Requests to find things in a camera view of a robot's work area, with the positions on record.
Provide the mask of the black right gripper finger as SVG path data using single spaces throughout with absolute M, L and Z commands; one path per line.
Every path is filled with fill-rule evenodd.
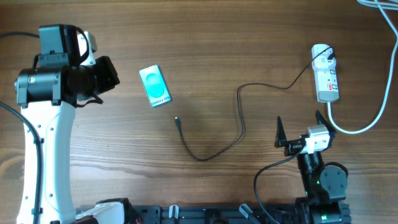
M 315 117 L 318 125 L 325 125 L 331 137 L 335 137 L 336 129 L 316 110 Z
M 280 116 L 277 117 L 277 131 L 275 136 L 275 142 L 286 142 L 287 138 L 285 135 L 282 119 Z

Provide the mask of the light blue Galaxy smartphone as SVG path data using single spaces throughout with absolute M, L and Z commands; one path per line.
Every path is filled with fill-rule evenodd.
M 172 101 L 171 94 L 158 65 L 143 68 L 139 71 L 139 76 L 151 107 L 155 108 Z

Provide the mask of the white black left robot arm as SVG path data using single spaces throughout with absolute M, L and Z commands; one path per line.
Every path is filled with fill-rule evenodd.
M 127 223 L 126 199 L 104 200 L 77 214 L 70 188 L 70 138 L 77 108 L 101 103 L 118 74 L 94 58 L 90 35 L 73 25 L 39 28 L 41 53 L 14 88 L 25 124 L 25 173 L 18 223 Z

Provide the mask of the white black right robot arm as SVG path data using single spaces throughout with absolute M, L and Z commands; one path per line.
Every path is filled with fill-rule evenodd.
M 295 140 L 287 139 L 279 116 L 274 146 L 283 147 L 284 156 L 297 160 L 306 194 L 295 200 L 299 222 L 343 223 L 341 201 L 346 199 L 348 170 L 338 162 L 323 161 L 322 152 L 331 148 L 336 129 L 319 111 L 315 116 L 317 125 Z

